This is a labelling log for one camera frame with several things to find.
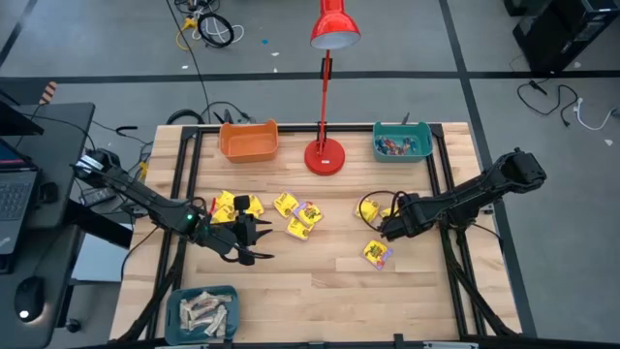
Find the red desk lamp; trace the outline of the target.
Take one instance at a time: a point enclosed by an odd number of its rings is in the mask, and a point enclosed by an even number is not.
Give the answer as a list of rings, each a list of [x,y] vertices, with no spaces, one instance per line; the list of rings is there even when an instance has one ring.
[[[345,0],[320,0],[320,15],[312,33],[310,44],[323,50],[320,71],[322,80],[321,119],[317,138],[310,142],[304,152],[306,167],[316,175],[335,175],[345,163],[345,150],[341,143],[327,136],[326,103],[328,84],[332,74],[331,52],[348,48],[361,39],[360,30],[345,10]]]

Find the small black desk gadget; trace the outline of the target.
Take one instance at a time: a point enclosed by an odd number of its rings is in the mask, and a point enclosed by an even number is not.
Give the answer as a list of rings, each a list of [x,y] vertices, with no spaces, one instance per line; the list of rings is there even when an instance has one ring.
[[[59,188],[54,182],[46,182],[39,186],[38,203],[53,204],[58,201]]]

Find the black computer mouse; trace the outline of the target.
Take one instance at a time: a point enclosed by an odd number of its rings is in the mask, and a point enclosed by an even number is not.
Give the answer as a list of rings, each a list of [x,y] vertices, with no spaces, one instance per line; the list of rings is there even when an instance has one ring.
[[[14,308],[18,319],[23,323],[38,318],[45,307],[45,282],[40,276],[23,279],[16,287]]]

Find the orange plastic bin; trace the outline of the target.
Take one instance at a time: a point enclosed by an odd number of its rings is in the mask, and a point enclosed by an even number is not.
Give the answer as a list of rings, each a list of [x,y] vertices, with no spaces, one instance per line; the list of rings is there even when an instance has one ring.
[[[232,163],[273,160],[278,144],[278,125],[273,119],[261,124],[225,123],[219,132],[220,151]]]

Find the grey power adapter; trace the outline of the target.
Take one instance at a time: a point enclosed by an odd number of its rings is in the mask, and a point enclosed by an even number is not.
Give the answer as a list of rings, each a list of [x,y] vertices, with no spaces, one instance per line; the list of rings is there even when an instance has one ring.
[[[116,197],[116,193],[108,188],[93,189],[80,195],[80,202],[87,207],[108,202]]]

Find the black flat screen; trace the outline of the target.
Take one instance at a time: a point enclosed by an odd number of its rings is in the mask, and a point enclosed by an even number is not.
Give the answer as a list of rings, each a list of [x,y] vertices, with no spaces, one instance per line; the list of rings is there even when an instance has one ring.
[[[41,126],[0,101],[0,136],[34,136],[44,132]]]

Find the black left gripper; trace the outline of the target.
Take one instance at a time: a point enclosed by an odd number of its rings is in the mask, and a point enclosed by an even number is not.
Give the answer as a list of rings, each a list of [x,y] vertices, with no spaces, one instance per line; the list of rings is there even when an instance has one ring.
[[[252,214],[241,213],[232,223],[227,223],[226,228],[235,236],[235,249],[238,253],[237,261],[243,266],[253,266],[256,257],[249,246],[255,245],[256,241],[272,232],[272,229],[256,231],[256,224],[269,225],[270,221],[254,218]]]

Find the light teal plastic bin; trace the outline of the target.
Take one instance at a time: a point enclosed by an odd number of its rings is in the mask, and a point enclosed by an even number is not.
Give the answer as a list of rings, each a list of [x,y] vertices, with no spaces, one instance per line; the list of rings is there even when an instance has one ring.
[[[405,138],[413,140],[419,147],[419,153],[413,153],[412,147],[403,143]],[[402,155],[385,155],[377,148],[375,140],[390,139],[403,148]],[[424,160],[433,152],[430,126],[424,122],[418,124],[385,124],[376,122],[373,126],[373,151],[375,160],[381,163],[416,163]]]

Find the dark teal plastic bin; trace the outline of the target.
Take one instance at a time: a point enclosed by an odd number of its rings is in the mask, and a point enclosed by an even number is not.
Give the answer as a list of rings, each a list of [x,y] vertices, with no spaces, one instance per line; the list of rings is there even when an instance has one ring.
[[[228,310],[226,333],[222,337],[209,337],[204,330],[210,325],[192,326],[190,330],[184,331],[180,329],[179,304],[181,300],[191,301],[202,292],[207,292],[212,296],[215,295],[232,295],[231,302],[219,302],[211,309],[217,309],[219,305],[223,305]],[[196,319],[201,314],[208,311],[191,311],[191,320]],[[194,344],[207,342],[213,339],[232,340],[240,325],[240,302],[238,294],[232,286],[209,286],[194,289],[180,289],[173,291],[167,301],[166,321],[165,321],[165,339],[168,344]]]

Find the black laptop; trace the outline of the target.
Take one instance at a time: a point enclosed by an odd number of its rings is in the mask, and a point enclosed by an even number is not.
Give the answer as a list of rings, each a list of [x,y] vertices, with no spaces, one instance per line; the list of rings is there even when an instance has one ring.
[[[0,139],[0,255],[11,255],[33,201],[39,169]]]

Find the black computer case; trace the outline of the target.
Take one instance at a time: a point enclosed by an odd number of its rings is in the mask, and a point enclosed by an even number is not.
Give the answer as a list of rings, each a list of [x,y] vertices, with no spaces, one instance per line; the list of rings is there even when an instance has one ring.
[[[620,16],[620,0],[503,0],[533,72],[563,71]]]

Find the black desk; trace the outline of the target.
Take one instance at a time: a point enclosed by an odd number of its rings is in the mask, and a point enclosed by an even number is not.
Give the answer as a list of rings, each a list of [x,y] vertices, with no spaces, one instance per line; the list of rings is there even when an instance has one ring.
[[[77,258],[82,231],[72,217],[70,193],[74,181],[70,167],[80,157],[95,107],[91,103],[20,107],[34,114],[45,132],[40,136],[7,137],[8,144],[39,169],[38,184],[11,255],[0,255],[0,349],[46,347],[57,327],[63,299]],[[39,186],[54,182],[58,201],[39,204]],[[45,282],[45,307],[32,322],[16,315],[17,285],[30,276]]]

